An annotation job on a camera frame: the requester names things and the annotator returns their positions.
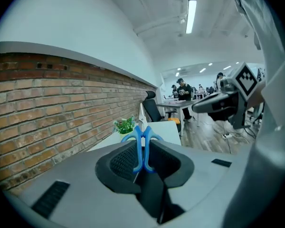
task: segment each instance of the man in black cap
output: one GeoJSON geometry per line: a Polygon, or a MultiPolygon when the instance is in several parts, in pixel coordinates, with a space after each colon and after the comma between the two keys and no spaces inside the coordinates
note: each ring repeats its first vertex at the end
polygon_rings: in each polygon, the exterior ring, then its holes
{"type": "MultiPolygon", "coordinates": [[[[180,84],[180,87],[177,89],[177,92],[179,93],[179,101],[190,101],[191,100],[191,91],[192,88],[190,85],[186,84],[182,78],[179,78],[176,83],[180,84]]],[[[182,110],[184,112],[185,121],[192,118],[192,116],[189,113],[189,109],[185,108],[182,110]]]]}
{"type": "Polygon", "coordinates": [[[177,93],[176,85],[172,85],[172,88],[173,88],[172,95],[170,95],[169,97],[174,96],[174,98],[178,98],[179,93],[177,93]]]}

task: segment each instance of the ceiling light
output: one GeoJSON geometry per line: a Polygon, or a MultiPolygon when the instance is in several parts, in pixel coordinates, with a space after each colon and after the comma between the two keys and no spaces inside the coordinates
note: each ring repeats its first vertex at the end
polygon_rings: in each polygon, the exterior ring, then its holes
{"type": "Polygon", "coordinates": [[[192,33],[193,22],[194,22],[194,17],[195,17],[195,10],[196,10],[196,0],[189,0],[188,1],[188,17],[187,17],[186,34],[192,33]]]}

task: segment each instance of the scissors handle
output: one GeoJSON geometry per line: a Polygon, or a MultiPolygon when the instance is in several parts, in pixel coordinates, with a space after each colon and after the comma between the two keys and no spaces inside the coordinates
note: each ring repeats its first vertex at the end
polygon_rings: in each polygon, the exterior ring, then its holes
{"type": "Polygon", "coordinates": [[[133,173],[137,173],[142,170],[143,168],[143,150],[142,150],[142,131],[139,126],[136,126],[132,133],[126,135],[122,139],[122,143],[127,141],[129,138],[135,138],[136,139],[136,149],[137,149],[137,160],[138,165],[133,168],[133,173]]]}
{"type": "Polygon", "coordinates": [[[147,126],[146,130],[144,131],[144,137],[146,140],[145,140],[145,147],[144,147],[143,166],[147,172],[154,173],[155,169],[149,166],[150,140],[151,138],[156,138],[158,140],[163,140],[163,139],[159,135],[155,134],[152,131],[152,128],[150,126],[147,126]]]}

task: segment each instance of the potted plant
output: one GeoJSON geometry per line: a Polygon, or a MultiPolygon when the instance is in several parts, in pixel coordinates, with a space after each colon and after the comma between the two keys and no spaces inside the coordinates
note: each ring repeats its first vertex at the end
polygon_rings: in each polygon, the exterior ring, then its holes
{"type": "Polygon", "coordinates": [[[135,126],[134,116],[131,116],[128,119],[123,118],[119,121],[115,121],[114,125],[115,130],[119,132],[121,139],[123,139],[126,135],[133,132],[135,126]]]}

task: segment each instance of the brick wall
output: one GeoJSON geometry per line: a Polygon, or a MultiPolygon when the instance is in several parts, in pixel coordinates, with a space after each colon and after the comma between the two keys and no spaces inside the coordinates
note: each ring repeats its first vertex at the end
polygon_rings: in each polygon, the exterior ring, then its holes
{"type": "Polygon", "coordinates": [[[65,158],[138,116],[145,90],[121,74],[67,58],[0,55],[0,186],[18,194],[65,158]]]}

